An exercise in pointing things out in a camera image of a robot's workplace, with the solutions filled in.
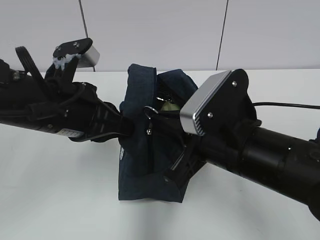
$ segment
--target metal ring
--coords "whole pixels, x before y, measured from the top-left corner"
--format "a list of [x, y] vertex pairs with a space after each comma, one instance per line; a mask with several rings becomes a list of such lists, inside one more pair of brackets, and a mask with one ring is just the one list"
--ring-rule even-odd
[[146, 113], [146, 109], [150, 109], [151, 111], [153, 111], [155, 114], [159, 114], [159, 112], [157, 110], [155, 110], [152, 106], [144, 106], [143, 107], [143, 111], [144, 114], [146, 115], [146, 117], [150, 120], [151, 117]]

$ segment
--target white wall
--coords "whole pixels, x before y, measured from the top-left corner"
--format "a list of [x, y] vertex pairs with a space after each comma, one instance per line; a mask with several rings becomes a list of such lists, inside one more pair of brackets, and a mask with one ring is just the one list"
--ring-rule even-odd
[[[187, 72], [200, 85], [213, 71]], [[251, 70], [254, 102], [319, 104], [320, 70]], [[126, 72], [78, 72], [116, 105]], [[263, 126], [305, 140], [320, 111], [259, 107]], [[1, 240], [318, 240], [308, 207], [213, 165], [191, 180], [185, 200], [123, 201], [118, 195], [119, 144], [67, 138], [0, 125]]]
[[[96, 70], [131, 63], [215, 70], [227, 0], [82, 0]], [[318, 69], [318, 0], [229, 0], [218, 69]], [[61, 43], [84, 38], [78, 0], [2, 0], [0, 59], [22, 69], [26, 46], [41, 71]], [[79, 69], [91, 72], [92, 68]]]

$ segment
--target screw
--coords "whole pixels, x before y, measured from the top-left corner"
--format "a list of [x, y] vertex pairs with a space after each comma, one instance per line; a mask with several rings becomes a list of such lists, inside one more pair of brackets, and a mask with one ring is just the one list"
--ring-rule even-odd
[[78, 47], [80, 47], [80, 43], [78, 43], [78, 42], [75, 41], [75, 42], [73, 43], [73, 46], [77, 49]]
[[14, 80], [14, 81], [20, 80], [20, 73], [19, 73], [19, 71], [14, 71], [14, 73], [13, 73], [13, 80]]

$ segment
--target label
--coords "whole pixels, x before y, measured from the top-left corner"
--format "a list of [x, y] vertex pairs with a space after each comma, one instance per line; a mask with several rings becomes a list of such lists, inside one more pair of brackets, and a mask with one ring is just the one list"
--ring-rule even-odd
[[60, 135], [60, 136], [65, 136], [68, 138], [79, 138], [84, 134], [84, 132], [63, 128], [59, 132], [57, 132], [56, 134]]

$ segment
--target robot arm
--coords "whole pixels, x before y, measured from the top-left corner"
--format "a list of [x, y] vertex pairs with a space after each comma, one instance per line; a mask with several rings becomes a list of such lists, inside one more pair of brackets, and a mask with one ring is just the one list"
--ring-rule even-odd
[[194, 93], [180, 111], [180, 128], [191, 137], [166, 180], [183, 186], [210, 163], [308, 205], [320, 221], [319, 141], [261, 128], [248, 86], [239, 69], [211, 76]]
[[73, 82], [76, 68], [98, 62], [92, 43], [85, 38], [58, 46], [44, 78], [23, 46], [16, 53], [24, 71], [12, 70], [0, 59], [0, 123], [66, 136], [74, 142], [130, 136], [131, 121], [113, 104], [100, 100], [94, 85]]
[[[94, 85], [73, 82], [77, 67], [98, 62], [92, 43], [85, 38], [58, 46], [44, 78], [24, 47], [16, 48], [24, 71], [0, 60], [0, 123], [74, 142], [131, 136], [131, 120], [101, 101]], [[164, 181], [181, 187], [210, 163], [308, 205], [320, 220], [319, 143], [260, 128], [248, 85], [244, 70], [222, 72], [211, 76], [180, 111], [150, 116], [155, 131], [185, 143]]]

